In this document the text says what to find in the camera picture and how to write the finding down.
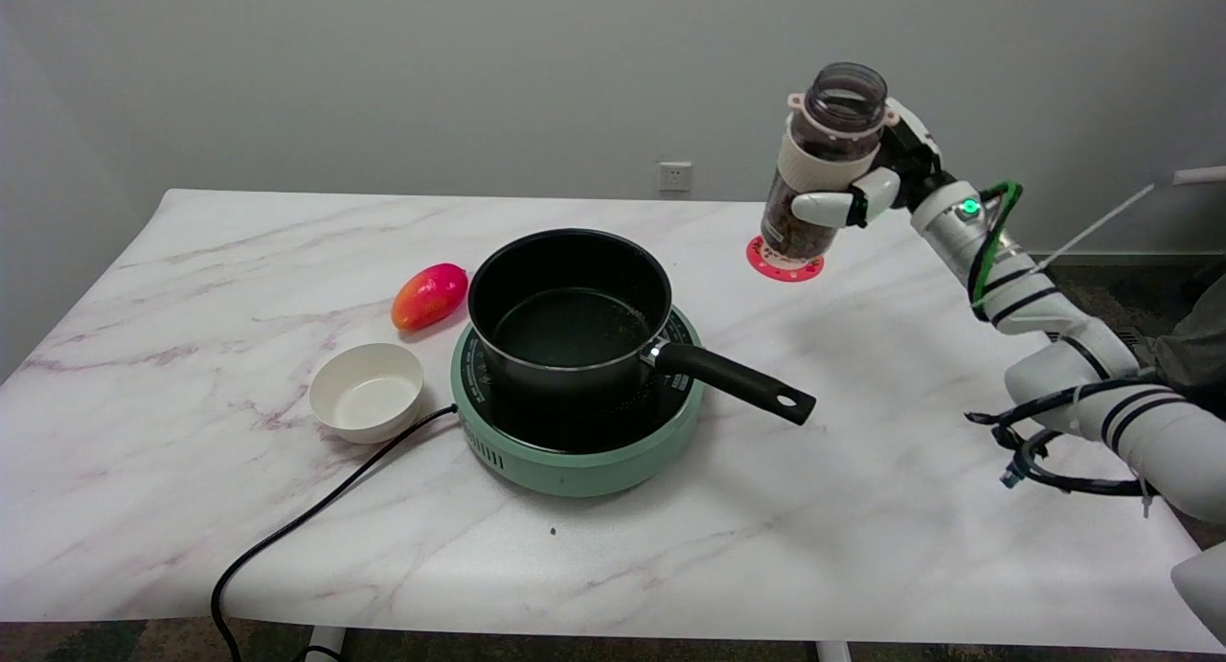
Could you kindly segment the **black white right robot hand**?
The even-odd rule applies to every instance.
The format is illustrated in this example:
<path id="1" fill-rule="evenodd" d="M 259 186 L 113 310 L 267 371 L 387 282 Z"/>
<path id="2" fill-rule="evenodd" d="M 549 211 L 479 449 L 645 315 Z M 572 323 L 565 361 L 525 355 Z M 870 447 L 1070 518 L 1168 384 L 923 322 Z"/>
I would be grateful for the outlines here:
<path id="1" fill-rule="evenodd" d="M 881 139 L 870 169 L 837 192 L 794 196 L 790 212 L 805 224 L 866 227 L 889 208 L 915 211 L 956 178 L 942 166 L 929 127 L 897 99 L 886 99 Z"/>

